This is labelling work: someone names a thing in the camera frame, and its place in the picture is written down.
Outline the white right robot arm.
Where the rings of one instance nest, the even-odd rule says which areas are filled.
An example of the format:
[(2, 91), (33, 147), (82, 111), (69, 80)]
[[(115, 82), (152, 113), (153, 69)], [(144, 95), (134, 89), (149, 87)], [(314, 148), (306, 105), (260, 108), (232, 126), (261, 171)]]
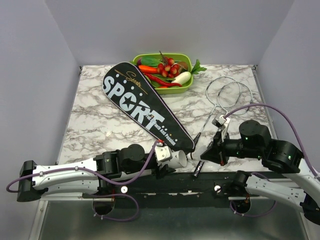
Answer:
[(239, 126), (239, 139), (231, 139), (225, 127), (214, 135), (201, 160), (221, 166), (230, 157), (258, 159), (272, 172), (295, 182), (299, 188), (285, 187), (257, 177), (254, 173), (238, 170), (224, 189), (235, 197), (258, 195), (286, 204), (303, 213), (314, 224), (320, 223), (320, 182), (313, 176), (304, 154), (292, 143), (271, 137), (269, 128), (255, 120)]

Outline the white shuttlecock tube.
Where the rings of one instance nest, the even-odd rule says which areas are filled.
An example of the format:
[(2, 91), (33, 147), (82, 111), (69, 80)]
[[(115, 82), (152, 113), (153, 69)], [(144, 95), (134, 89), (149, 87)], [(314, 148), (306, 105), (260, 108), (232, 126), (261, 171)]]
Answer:
[(167, 161), (167, 164), (170, 168), (173, 169), (179, 169), (179, 168), (185, 168), (188, 164), (187, 156), (182, 151), (174, 151), (171, 153), (172, 158)]

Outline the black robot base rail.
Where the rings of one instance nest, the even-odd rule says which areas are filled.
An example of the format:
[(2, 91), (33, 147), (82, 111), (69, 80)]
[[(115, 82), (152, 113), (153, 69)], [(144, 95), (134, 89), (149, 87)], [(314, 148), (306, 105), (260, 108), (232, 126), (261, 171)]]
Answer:
[(99, 214), (114, 209), (169, 209), (169, 208), (229, 208), (247, 213), (252, 202), (249, 194), (232, 182), (234, 172), (201, 172), (198, 177), (191, 173), (171, 173), (161, 179), (141, 176), (128, 184), (127, 192), (120, 196), (121, 186), (103, 180), (98, 188), (99, 197), (92, 208)]

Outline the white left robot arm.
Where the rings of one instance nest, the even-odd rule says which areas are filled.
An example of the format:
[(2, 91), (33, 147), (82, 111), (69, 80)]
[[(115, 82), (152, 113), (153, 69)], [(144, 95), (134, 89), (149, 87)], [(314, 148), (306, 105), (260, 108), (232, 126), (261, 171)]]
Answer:
[(17, 201), (33, 202), (59, 193), (83, 193), (104, 198), (111, 185), (121, 186), (138, 177), (162, 178), (181, 168), (179, 153), (157, 143), (150, 153), (139, 144), (106, 151), (93, 158), (63, 165), (38, 165), (33, 160), (21, 167)]

